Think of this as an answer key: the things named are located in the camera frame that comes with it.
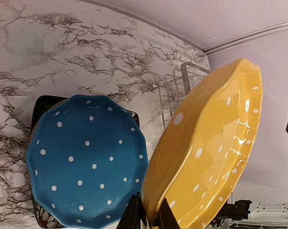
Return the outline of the blue polka dot plate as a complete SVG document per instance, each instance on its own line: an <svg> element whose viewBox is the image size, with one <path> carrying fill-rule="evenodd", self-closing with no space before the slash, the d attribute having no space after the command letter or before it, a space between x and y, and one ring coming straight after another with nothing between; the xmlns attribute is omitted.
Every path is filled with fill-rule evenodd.
<svg viewBox="0 0 288 229"><path fill-rule="evenodd" d="M103 95L74 95L46 111L26 162L34 199L62 225L86 229L120 220L148 167L131 114Z"/></svg>

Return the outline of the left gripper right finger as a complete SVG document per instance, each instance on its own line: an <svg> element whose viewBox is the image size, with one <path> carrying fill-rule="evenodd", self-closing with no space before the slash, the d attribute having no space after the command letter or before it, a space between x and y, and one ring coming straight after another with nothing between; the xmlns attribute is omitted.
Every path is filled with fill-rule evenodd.
<svg viewBox="0 0 288 229"><path fill-rule="evenodd" d="M164 198L164 200L162 201L162 204L158 211L158 228L180 229L166 198Z"/></svg>

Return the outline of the orange polka dot plate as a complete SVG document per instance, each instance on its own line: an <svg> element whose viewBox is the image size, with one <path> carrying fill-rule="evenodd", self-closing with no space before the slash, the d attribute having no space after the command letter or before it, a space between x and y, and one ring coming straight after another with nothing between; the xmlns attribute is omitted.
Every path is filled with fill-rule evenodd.
<svg viewBox="0 0 288 229"><path fill-rule="evenodd" d="M261 117L260 68L237 59L205 77L176 110L142 186L149 225L166 200L183 229L203 229L238 183Z"/></svg>

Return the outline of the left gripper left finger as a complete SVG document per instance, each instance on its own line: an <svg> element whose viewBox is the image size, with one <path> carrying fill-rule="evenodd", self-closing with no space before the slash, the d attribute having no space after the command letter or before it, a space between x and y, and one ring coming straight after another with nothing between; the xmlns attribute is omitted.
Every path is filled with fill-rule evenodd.
<svg viewBox="0 0 288 229"><path fill-rule="evenodd" d="M140 193L132 195L121 217L117 229L140 229L141 228L142 202Z"/></svg>

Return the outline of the right aluminium frame post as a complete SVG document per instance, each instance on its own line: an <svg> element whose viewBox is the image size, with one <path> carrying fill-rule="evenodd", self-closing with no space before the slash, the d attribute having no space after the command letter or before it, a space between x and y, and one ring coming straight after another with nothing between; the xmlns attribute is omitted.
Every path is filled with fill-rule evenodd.
<svg viewBox="0 0 288 229"><path fill-rule="evenodd" d="M288 31L288 21L240 35L238 37L232 38L230 40L224 41L222 43L216 44L211 47L203 48L203 52L206 55L211 55L211 54L218 53L218 52L230 49L230 48L237 47L239 45L242 45L248 42L258 40L260 38L267 37L269 35L285 32L285 31Z"/></svg>

